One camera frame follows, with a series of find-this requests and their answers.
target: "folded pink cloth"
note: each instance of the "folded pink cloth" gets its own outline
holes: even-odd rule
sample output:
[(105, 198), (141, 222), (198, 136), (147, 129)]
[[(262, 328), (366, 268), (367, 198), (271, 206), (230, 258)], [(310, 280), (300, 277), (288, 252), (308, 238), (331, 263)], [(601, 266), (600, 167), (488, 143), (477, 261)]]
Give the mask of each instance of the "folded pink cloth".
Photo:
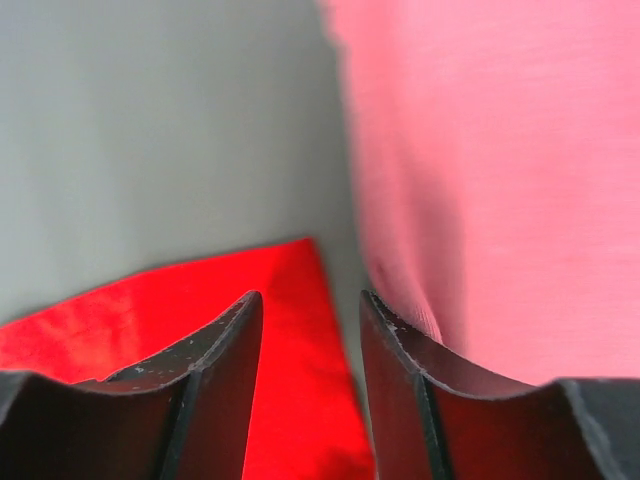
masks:
[(365, 260), (532, 383), (640, 374), (640, 3), (325, 0)]

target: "cloth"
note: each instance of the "cloth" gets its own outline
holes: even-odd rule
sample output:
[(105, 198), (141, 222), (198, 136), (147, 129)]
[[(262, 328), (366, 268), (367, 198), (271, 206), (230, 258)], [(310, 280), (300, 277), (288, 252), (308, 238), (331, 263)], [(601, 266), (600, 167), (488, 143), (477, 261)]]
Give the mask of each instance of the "cloth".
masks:
[(324, 0), (371, 279), (491, 370), (640, 374), (640, 4)]
[(101, 380), (203, 327), (248, 290), (263, 295), (264, 327), (243, 478), (373, 480), (308, 239), (141, 273), (30, 315), (0, 329), (0, 368)]

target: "gray surface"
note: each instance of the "gray surface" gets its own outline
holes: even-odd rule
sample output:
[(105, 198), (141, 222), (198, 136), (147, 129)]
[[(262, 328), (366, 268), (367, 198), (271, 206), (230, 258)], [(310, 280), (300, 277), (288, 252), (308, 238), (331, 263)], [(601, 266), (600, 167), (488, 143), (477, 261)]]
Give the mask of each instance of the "gray surface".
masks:
[(335, 59), (312, 0), (0, 2), (0, 318), (314, 235), (361, 378)]

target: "red napkin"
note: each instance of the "red napkin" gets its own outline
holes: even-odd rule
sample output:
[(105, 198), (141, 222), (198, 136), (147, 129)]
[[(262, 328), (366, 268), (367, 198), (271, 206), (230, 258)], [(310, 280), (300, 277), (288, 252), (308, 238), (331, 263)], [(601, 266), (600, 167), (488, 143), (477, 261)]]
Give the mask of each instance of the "red napkin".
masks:
[(25, 317), (0, 329), (0, 368), (67, 383), (104, 379), (206, 325), (248, 290), (263, 295), (264, 333), (244, 478), (372, 480), (371, 449), (309, 239), (141, 273)]

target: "black plastic part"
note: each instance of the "black plastic part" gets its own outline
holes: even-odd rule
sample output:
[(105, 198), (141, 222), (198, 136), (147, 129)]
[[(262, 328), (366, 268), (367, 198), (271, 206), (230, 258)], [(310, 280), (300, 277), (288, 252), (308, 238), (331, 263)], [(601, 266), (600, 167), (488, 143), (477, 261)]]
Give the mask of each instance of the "black plastic part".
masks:
[(261, 335), (250, 293), (107, 382), (0, 373), (0, 479), (240, 479)]
[(372, 293), (360, 308), (380, 480), (640, 478), (639, 381), (531, 387), (456, 355)]

